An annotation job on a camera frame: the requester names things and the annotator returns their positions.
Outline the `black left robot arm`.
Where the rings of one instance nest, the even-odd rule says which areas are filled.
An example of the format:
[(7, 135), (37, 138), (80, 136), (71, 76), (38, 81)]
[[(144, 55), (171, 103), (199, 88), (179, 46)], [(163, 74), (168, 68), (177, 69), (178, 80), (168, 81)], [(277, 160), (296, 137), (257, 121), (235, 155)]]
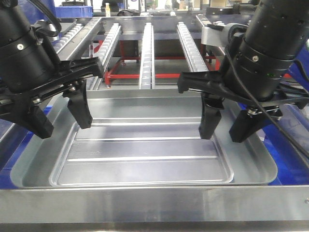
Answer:
[(33, 26), (16, 0), (0, 3), (0, 117), (46, 138), (53, 131), (39, 105), (62, 94), (69, 99), (68, 109), (82, 128), (92, 123), (86, 78), (99, 76), (99, 58), (61, 61), (50, 38), (61, 32), (59, 20), (41, 1), (33, 1), (54, 24), (55, 31)]

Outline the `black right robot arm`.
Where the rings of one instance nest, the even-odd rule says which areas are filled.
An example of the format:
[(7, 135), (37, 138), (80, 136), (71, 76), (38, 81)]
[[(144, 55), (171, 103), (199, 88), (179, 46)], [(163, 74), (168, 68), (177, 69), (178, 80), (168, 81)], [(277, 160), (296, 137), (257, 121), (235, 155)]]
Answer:
[[(39, 0), (33, 4), (55, 25), (55, 31), (34, 27), (15, 0), (0, 3), (0, 16), (9, 24), (0, 36), (0, 77), (4, 83), (0, 117), (40, 138), (52, 135), (53, 125), (39, 103), (58, 93), (69, 98), (68, 108), (79, 126), (89, 128), (92, 116), (86, 98), (86, 76), (100, 75), (99, 58), (61, 61), (49, 37), (61, 31), (59, 20)], [(183, 72), (178, 91), (201, 91), (199, 134), (212, 137), (223, 100), (248, 106), (230, 129), (234, 142), (242, 142), (280, 115), (279, 106), (294, 103), (303, 108), (308, 94), (281, 83), (309, 36), (309, 3), (306, 0), (262, 0), (250, 25), (228, 28), (224, 61), (217, 71)]]

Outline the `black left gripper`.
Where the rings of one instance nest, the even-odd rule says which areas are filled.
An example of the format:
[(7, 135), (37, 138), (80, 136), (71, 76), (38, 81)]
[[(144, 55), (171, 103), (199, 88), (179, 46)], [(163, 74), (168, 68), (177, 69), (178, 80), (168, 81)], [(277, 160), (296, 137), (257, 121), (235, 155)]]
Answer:
[(0, 94), (0, 99), (4, 100), (0, 105), (0, 118), (13, 121), (41, 139), (49, 138), (54, 127), (39, 104), (61, 93), (63, 97), (69, 98), (67, 107), (80, 128), (90, 128), (93, 118), (87, 103), (86, 79), (91, 76), (102, 77), (99, 65), (98, 57), (62, 61), (59, 72), (46, 84), (22, 93), (12, 93), (5, 89)]

